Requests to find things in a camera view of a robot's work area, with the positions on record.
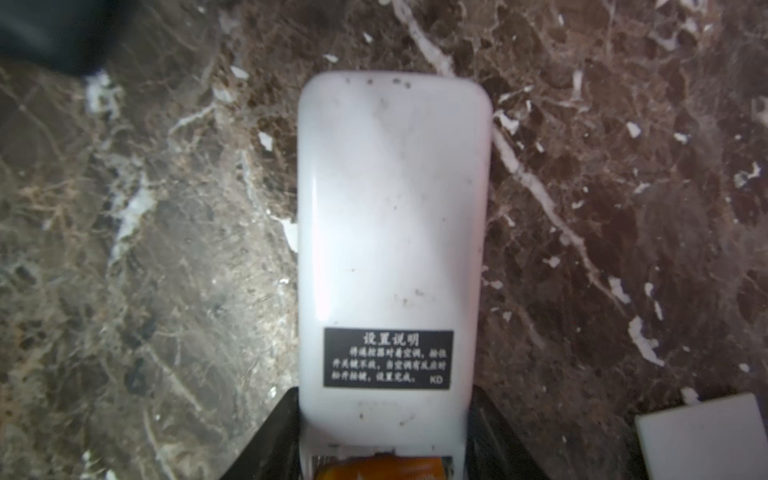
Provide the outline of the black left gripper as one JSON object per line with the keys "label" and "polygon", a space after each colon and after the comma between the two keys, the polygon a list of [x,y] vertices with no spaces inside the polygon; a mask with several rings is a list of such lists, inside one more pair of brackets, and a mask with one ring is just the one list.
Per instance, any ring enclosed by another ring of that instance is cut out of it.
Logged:
{"label": "black left gripper", "polygon": [[114,0],[2,0],[1,56],[83,76],[100,69],[129,20]]}

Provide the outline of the white battery cover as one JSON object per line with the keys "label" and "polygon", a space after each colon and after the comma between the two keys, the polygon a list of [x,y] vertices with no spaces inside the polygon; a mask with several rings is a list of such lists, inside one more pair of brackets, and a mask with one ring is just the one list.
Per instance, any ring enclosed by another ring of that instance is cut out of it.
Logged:
{"label": "white battery cover", "polygon": [[640,415],[635,425],[651,479],[767,477],[767,434],[752,393]]}

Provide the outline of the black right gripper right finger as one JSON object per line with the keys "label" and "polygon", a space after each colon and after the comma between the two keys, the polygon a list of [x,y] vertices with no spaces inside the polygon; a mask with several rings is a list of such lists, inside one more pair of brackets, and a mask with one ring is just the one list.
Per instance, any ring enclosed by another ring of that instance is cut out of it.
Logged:
{"label": "black right gripper right finger", "polygon": [[468,414],[468,479],[548,480],[491,397],[474,385]]}

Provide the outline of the white red remote control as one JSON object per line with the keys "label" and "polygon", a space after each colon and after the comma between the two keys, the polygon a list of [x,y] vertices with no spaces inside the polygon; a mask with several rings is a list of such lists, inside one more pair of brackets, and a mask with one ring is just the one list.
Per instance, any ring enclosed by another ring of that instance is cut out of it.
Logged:
{"label": "white red remote control", "polygon": [[303,476],[375,455],[465,471],[492,105],[459,78],[340,71],[297,117]]}

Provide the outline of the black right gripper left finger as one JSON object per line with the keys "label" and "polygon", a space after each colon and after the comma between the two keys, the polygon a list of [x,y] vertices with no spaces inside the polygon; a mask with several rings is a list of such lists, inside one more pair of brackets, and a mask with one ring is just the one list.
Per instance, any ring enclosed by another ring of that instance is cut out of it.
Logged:
{"label": "black right gripper left finger", "polygon": [[299,479],[299,437],[299,388],[292,387],[220,479]]}

